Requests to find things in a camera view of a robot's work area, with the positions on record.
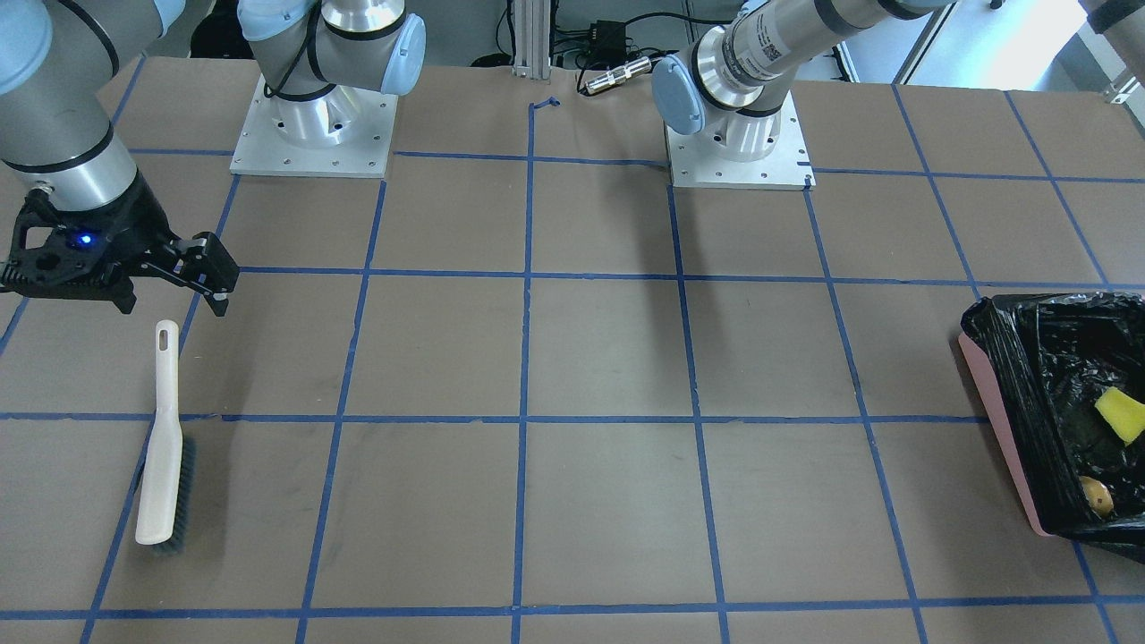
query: yellow sponge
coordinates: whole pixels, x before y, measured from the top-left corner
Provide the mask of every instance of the yellow sponge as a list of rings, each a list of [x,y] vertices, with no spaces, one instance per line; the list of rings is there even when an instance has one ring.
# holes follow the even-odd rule
[[[1105,390],[1095,407],[1126,445],[1145,432],[1145,405],[1129,398],[1118,387]]]

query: trash bin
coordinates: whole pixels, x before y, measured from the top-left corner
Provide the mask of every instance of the trash bin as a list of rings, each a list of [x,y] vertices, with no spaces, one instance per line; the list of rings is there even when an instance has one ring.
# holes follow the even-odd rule
[[[1034,531],[1145,563],[1145,437],[1127,446],[1095,408],[1108,387],[1145,401],[1142,298],[984,298],[963,314],[962,329],[960,344]],[[1112,511],[1099,515],[1085,485],[1107,490]]]

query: brush bristles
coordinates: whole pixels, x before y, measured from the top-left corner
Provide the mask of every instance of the brush bristles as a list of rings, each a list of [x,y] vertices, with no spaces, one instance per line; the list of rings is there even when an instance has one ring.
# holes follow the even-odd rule
[[[195,482],[195,440],[184,437],[183,457],[179,465],[179,496],[175,498],[175,527],[171,539],[151,547],[151,551],[157,555],[177,555],[183,551],[191,510],[191,484]]]

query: scrub brush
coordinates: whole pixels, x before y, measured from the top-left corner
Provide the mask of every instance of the scrub brush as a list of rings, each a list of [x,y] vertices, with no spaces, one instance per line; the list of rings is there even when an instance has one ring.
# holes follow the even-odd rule
[[[147,445],[135,541],[159,555],[182,552],[195,478],[195,441],[179,425],[179,324],[155,327],[155,425]]]

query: metal mounting plate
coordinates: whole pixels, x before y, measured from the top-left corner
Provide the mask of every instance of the metal mounting plate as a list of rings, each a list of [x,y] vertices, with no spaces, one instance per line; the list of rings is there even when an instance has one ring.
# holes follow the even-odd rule
[[[677,188],[743,188],[756,190],[803,190],[807,182],[815,186],[807,143],[788,94],[779,118],[782,134],[769,155],[757,162],[734,162],[716,156],[696,140],[671,128],[668,132],[668,156],[672,163],[672,184]]]
[[[283,138],[275,125],[271,101],[262,96],[262,77],[254,87],[243,132],[230,159],[234,174],[261,176],[341,176],[381,179],[386,175],[397,113],[397,96],[354,89],[362,113],[357,132],[332,148],[302,148]]]

